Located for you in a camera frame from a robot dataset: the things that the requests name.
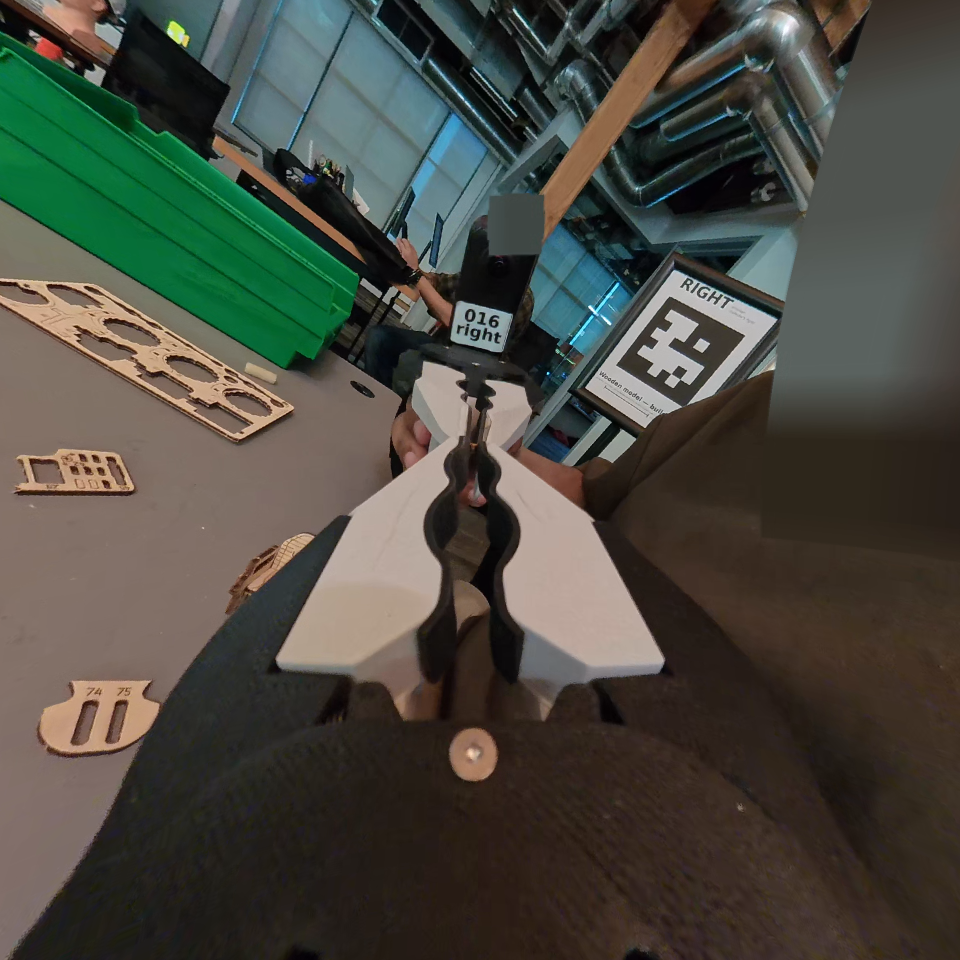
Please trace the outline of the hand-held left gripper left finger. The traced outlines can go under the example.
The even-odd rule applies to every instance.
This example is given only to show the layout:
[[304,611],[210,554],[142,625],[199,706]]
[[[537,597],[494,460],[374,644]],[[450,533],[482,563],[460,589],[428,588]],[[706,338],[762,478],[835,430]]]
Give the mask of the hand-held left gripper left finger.
[[422,711],[457,649],[453,578],[443,557],[457,528],[446,440],[348,517],[275,657],[289,673],[376,683],[405,719]]

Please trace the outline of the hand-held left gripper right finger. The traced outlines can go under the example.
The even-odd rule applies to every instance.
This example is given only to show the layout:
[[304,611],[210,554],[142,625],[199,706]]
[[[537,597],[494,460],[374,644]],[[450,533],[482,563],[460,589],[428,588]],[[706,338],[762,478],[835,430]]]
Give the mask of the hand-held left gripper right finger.
[[493,665],[540,718],[568,687],[662,672],[666,657],[584,510],[488,445],[484,497]]

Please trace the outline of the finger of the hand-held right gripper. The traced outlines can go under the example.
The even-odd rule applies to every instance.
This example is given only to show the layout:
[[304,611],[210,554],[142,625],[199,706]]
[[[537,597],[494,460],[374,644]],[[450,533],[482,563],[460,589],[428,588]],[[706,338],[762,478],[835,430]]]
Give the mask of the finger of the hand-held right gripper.
[[423,366],[414,382],[414,414],[429,433],[431,452],[450,441],[460,450],[471,448],[472,405],[466,374],[451,366]]
[[526,386],[505,380],[486,382],[482,442],[488,450],[510,450],[521,440],[532,416]]

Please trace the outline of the person's right forearm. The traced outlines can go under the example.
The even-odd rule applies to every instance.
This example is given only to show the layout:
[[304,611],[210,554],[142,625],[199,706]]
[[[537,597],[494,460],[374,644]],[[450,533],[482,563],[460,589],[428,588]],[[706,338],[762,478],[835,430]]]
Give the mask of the person's right forearm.
[[518,462],[551,489],[591,515],[585,493],[586,476],[582,469],[577,466],[554,462],[522,445],[517,448],[513,455]]

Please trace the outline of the grey desk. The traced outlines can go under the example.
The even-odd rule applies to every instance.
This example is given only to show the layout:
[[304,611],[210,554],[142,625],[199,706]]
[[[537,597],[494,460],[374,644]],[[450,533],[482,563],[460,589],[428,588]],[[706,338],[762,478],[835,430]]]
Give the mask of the grey desk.
[[[42,711],[77,679],[162,701],[224,620],[250,558],[320,532],[390,477],[398,402],[331,352],[278,371],[294,414],[241,443],[5,310],[2,334],[2,958],[82,858],[131,747],[60,757]],[[357,380],[376,394],[366,398]],[[20,454],[118,453],[136,490],[18,495]]]

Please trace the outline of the person's right hand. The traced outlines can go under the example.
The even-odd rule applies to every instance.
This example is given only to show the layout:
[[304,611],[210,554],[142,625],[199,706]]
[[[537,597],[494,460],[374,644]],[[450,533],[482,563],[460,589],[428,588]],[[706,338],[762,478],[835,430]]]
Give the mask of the person's right hand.
[[431,433],[410,404],[390,426],[390,475],[398,478],[423,460],[429,452]]

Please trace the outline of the small wooden assembly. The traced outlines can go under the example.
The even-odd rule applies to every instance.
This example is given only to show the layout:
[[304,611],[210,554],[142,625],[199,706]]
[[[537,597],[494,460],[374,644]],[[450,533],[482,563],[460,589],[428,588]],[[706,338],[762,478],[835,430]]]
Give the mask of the small wooden assembly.
[[270,546],[248,562],[229,589],[225,615],[231,616],[244,602],[265,586],[294,557],[315,539],[315,534],[300,533]]

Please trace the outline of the framed marker sign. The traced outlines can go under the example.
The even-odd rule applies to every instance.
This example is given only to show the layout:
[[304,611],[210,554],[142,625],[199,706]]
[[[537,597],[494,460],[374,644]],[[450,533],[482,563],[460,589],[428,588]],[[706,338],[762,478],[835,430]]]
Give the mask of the framed marker sign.
[[750,378],[776,346],[785,302],[672,250],[570,395],[638,436],[655,418]]

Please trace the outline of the black bag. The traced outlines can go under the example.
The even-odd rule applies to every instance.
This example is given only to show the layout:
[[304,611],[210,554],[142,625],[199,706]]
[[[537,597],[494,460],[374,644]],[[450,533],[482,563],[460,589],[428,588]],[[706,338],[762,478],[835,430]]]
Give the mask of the black bag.
[[410,268],[387,236],[359,212],[336,178],[309,170],[284,149],[272,154],[270,167],[278,182],[350,241],[382,280],[394,286],[416,284],[417,269]]

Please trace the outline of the wooden beam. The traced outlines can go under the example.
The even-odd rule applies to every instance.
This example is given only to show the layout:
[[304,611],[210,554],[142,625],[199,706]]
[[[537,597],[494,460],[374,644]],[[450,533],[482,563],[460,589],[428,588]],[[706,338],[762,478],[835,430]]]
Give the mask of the wooden beam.
[[541,190],[543,239],[558,226],[714,6],[714,1],[672,1],[663,8]]

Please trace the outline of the green plastic bin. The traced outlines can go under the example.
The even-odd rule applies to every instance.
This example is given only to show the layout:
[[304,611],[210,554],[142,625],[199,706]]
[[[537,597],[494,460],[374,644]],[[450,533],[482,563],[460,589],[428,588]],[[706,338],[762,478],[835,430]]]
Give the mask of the green plastic bin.
[[55,158],[3,137],[2,199],[282,368],[326,349],[280,281],[228,242],[238,228],[261,253],[263,234],[162,157],[126,171],[86,148]]
[[2,138],[21,141],[45,156],[65,159],[81,148],[133,171],[147,153],[168,162],[263,234],[265,248],[229,230],[227,243],[251,255],[280,283],[283,297],[297,305],[304,326],[322,318],[341,326],[354,308],[356,272],[316,246],[261,201],[215,169],[168,132],[154,132],[136,107],[65,66],[2,34]]
[[2,199],[275,363],[316,356],[353,298],[230,202],[239,189],[176,138],[87,109],[2,104]]

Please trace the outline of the wooden piece with grid holes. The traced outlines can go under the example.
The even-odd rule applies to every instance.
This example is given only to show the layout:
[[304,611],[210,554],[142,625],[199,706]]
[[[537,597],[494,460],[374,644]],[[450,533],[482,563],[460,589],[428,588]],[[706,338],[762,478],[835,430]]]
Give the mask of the wooden piece with grid holes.
[[120,497],[137,489],[123,458],[111,451],[61,448],[16,461],[24,476],[13,488],[18,496]]

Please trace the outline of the shield-shaped wooden piece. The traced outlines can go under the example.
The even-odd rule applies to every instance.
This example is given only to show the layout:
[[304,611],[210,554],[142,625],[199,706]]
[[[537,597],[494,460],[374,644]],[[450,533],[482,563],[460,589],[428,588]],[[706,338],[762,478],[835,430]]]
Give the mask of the shield-shaped wooden piece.
[[162,708],[147,696],[151,683],[71,680],[71,697],[42,711],[37,729],[41,743],[65,758],[115,754],[132,747],[146,736]]

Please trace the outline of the cluster of metal pipes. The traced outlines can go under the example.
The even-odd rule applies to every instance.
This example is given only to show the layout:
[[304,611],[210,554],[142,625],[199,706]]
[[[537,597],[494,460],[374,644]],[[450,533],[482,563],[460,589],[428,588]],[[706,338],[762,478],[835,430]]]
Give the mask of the cluster of metal pipes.
[[[502,162],[539,189],[670,2],[353,2]],[[842,88],[836,51],[869,8],[846,2],[712,2],[598,170],[624,209],[650,209],[756,160],[805,214]]]

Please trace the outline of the black monitor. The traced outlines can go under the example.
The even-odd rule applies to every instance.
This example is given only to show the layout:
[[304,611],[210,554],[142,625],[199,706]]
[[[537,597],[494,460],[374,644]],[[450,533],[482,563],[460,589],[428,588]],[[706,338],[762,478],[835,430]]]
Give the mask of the black monitor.
[[133,104],[155,133],[171,134],[205,161],[215,158],[215,125],[230,86],[142,12],[126,20],[101,88]]

